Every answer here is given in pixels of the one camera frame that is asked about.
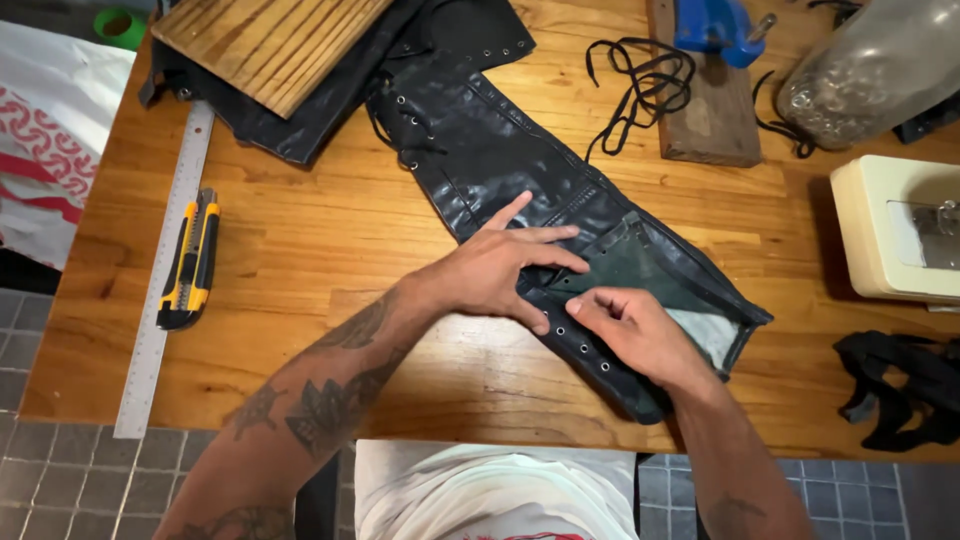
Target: forearm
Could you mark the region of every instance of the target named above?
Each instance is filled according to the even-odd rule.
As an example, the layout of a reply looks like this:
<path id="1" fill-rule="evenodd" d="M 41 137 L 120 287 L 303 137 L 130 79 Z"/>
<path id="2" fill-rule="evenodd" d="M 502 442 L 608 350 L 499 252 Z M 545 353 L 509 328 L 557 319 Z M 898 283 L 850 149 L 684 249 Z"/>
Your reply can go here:
<path id="1" fill-rule="evenodd" d="M 670 394 L 710 538 L 812 540 L 803 504 L 723 384 L 704 379 Z"/>
<path id="2" fill-rule="evenodd" d="M 232 539 L 254 526 L 267 529 L 258 538 L 292 538 L 297 491 L 349 440 L 399 363 L 445 314 L 428 291 L 416 275 L 404 278 L 273 374 L 210 443 L 156 538 L 194 527 L 205 534 L 197 538 Z"/>

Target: striped wooden board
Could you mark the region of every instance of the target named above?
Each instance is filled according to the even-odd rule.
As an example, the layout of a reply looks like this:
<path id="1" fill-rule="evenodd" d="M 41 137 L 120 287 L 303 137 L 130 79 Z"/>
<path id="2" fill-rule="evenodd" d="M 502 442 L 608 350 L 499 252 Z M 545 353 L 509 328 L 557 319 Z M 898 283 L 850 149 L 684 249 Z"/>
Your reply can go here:
<path id="1" fill-rule="evenodd" d="M 289 118 L 391 0 L 183 0 L 154 36 Z"/>

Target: green tape roll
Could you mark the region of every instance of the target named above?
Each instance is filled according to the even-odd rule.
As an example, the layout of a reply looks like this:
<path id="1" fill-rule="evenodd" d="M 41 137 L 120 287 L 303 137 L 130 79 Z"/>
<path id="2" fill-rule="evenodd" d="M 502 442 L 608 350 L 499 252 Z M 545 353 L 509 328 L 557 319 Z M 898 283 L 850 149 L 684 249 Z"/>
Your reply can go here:
<path id="1" fill-rule="evenodd" d="M 93 19 L 93 31 L 107 45 L 135 51 L 147 25 L 123 8 L 107 8 Z"/>

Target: hand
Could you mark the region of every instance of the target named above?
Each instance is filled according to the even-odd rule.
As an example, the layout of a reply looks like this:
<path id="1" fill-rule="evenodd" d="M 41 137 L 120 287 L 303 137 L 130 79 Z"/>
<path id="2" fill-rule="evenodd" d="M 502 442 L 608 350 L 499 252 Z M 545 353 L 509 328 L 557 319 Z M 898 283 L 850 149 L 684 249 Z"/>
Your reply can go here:
<path id="1" fill-rule="evenodd" d="M 566 312 L 600 336 L 625 364 L 666 390 L 718 380 L 680 326 L 645 290 L 594 287 L 569 300 Z"/>
<path id="2" fill-rule="evenodd" d="M 511 317 L 539 335 L 550 331 L 546 315 L 516 294 L 520 270 L 536 264 L 584 273 L 589 265 L 564 248 L 548 244 L 576 236 L 580 229 L 575 226 L 506 230 L 531 199 L 530 191 L 520 193 L 470 240 L 419 270 L 430 288 L 442 296 L 444 307 L 472 315 Z"/>

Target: yellow box cutter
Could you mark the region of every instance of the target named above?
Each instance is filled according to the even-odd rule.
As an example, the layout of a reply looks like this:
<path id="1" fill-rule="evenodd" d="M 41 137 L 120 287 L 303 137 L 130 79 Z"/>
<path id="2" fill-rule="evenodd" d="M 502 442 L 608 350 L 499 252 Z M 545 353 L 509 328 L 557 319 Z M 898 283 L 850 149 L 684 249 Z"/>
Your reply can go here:
<path id="1" fill-rule="evenodd" d="M 156 325 L 163 330 L 190 327 L 206 304 L 213 283 L 220 206 L 213 189 L 205 188 L 183 213 L 173 267 L 163 286 Z"/>

